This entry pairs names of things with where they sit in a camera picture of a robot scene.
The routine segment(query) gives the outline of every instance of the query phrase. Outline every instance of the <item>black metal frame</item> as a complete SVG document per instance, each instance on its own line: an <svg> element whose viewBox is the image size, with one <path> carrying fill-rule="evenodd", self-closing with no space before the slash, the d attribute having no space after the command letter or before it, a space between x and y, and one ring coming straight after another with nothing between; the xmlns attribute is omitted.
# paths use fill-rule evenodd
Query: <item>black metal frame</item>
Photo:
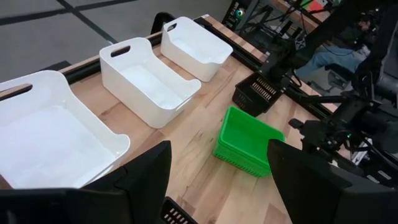
<svg viewBox="0 0 398 224"><path fill-rule="evenodd" d="M169 13L166 13L166 12L158 13L158 15L156 15L156 17L155 17L154 25L152 26L152 30L151 30L151 34L160 32L162 30L163 23L170 22L173 19L175 19L175 18L172 15L170 15ZM231 55L236 60L241 62L243 65L247 66L247 68L249 68L253 72L260 70L263 62L260 61L253 54L251 54L250 52L245 50L242 46L240 46L235 41L231 40L229 37L225 36L223 33L221 33L218 29L213 27L213 25L210 24L204 18L199 17L199 18L195 19L194 21L196 23L198 23L199 25L203 26L206 30L210 31L212 34L219 37L221 40L225 41L230 46L232 46L233 53ZM156 45L159 45L162 41L162 33L153 35L153 36L149 37L148 40L150 41L150 43L153 47ZM74 69L64 72L64 75L66 76L68 83L72 84L72 83L75 83L79 80L82 80L82 79L84 79L90 75L93 75L97 72L100 72L100 71L101 71L100 60L97 58L91 62L88 62L88 63L80 66L80 67L77 67L77 68L74 68ZM303 101L303 98L307 97L308 95L303 90L298 88L297 86L290 84L290 86L284 93L288 97L290 97L292 100L294 100L296 103L298 103L300 106L302 106L304 109L306 109L311 114L313 114L315 117L317 117L318 119L326 118L327 116L331 115L331 111L328 110L323 105L321 105L319 103L308 103L306 101Z"/></svg>

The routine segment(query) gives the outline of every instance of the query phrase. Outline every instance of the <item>cable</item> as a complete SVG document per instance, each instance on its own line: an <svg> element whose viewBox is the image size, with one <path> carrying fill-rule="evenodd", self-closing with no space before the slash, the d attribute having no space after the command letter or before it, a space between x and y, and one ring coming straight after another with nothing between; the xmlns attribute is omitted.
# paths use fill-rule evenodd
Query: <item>cable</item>
<svg viewBox="0 0 398 224"><path fill-rule="evenodd" d="M314 1L314 0L309 0L308 2L306 2L306 3L304 3L304 4L301 4L300 7L297 7L297 8L294 8L294 9L292 9L293 6L290 6L290 7L286 10L286 12L285 12L284 14L282 14L282 15L280 15L280 16L277 16L277 17L275 17L275 18L272 18L272 19L268 19L268 20L262 21L261 23L264 24L264 23L266 23L266 22L275 21L275 20L281 19L281 18L283 18L283 17L287 17L287 16L289 16L291 13L297 11L299 8L304 7L304 6L306 6L307 4L310 4L310 3L313 2L313 1ZM243 26L243 27L240 28L240 29L236 29L235 32L239 32L239 31L241 31L242 29L246 29L246 28L249 28L249 27L250 27L250 26Z"/></svg>
<svg viewBox="0 0 398 224"><path fill-rule="evenodd" d="M303 24L304 33L305 33L305 35L308 35L307 30L305 28L303 13L300 12L300 15L301 15L301 23Z"/></svg>
<svg viewBox="0 0 398 224"><path fill-rule="evenodd" d="M292 75L294 76L294 78L298 81L298 84L296 84L296 82L293 82L292 79L290 79L294 85L296 85L297 87L301 87L303 86L303 83L301 82L301 79L299 78L299 76L294 72L294 69L292 68Z"/></svg>
<svg viewBox="0 0 398 224"><path fill-rule="evenodd" d="M275 30L269 28L269 27L263 27L264 32L269 32L267 35L273 36L273 41L272 43L267 43L266 39L263 39L262 41L259 41L259 45L262 47L263 50L266 50L270 53L280 53L283 52L287 47L290 46L290 44L293 42L291 40L283 39L282 37L279 37L278 34L275 32Z"/></svg>
<svg viewBox="0 0 398 224"><path fill-rule="evenodd" d="M382 159L386 164L388 164L390 167L392 167L395 170L398 170L397 164L391 162L388 158L386 158L382 152L380 152L376 147L373 146L366 138L363 138L363 141L372 149L372 152L374 152L377 156L379 156L380 159Z"/></svg>

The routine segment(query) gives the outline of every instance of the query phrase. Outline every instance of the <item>person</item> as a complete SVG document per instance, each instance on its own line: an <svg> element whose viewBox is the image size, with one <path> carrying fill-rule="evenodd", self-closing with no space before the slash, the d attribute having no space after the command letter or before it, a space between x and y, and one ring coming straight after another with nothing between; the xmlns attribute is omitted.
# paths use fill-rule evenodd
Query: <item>person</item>
<svg viewBox="0 0 398 224"><path fill-rule="evenodd" d="M362 31L370 28L370 21L361 21L358 23ZM366 59L370 50L363 45L359 50L343 49L337 46L322 46L318 48L307 64L294 70L298 77L310 75L315 70L330 64L338 64L351 72L355 72L358 65Z"/></svg>

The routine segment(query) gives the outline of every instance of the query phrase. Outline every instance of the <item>machinery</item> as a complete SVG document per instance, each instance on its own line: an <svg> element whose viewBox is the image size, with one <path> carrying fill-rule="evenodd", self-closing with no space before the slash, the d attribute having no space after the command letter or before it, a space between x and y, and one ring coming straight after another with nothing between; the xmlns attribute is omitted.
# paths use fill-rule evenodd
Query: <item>machinery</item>
<svg viewBox="0 0 398 224"><path fill-rule="evenodd" d="M362 12L381 7L380 28L369 57L360 64L353 90L341 96L299 93L289 70L304 65L315 49ZM343 1L312 33L282 57L270 56L262 74L320 120L290 120L302 151L270 141L274 180L294 224L395 223L398 217L398 2ZM325 114L322 103L341 103ZM344 145L357 161L341 156ZM337 162L337 168L329 163Z"/></svg>

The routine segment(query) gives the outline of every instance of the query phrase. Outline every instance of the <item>wooden tabletop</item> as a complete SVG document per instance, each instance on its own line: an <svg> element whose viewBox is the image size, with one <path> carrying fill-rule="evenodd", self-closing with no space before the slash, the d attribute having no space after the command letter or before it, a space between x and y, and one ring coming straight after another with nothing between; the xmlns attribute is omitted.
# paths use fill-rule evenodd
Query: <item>wooden tabletop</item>
<svg viewBox="0 0 398 224"><path fill-rule="evenodd" d="M286 12L290 7L290 4L287 3L285 0L269 0L269 2L273 6L277 7L279 10L281 10L282 12ZM330 16L330 13L328 11L319 12L319 13L315 13L313 16L315 18L319 19L319 21L323 22ZM297 22L301 22L301 20L302 20L300 11L295 11L295 12L291 13L291 15L289 17ZM310 18L308 18L307 16L303 16L303 18L304 18L305 30L307 32L311 32L315 28L318 27L318 24L316 22L314 22L313 20L311 20Z"/></svg>
<svg viewBox="0 0 398 224"><path fill-rule="evenodd" d="M257 58L265 60L260 51L218 21L209 16L206 20ZM159 46L154 52L185 79L194 78L161 55ZM163 140L171 140L172 169L167 195L198 223L290 223L272 176L255 178L212 155L224 114L234 105L231 99L235 84L250 74L250 69L229 57L210 82L202 83L191 105L162 129L150 128L106 90L100 73L72 84L71 89L115 133L131 138L125 162ZM306 85L303 90L316 93ZM288 125L292 118L315 119L284 95L266 114L258 117L283 131L286 143L301 148L302 136Z"/></svg>

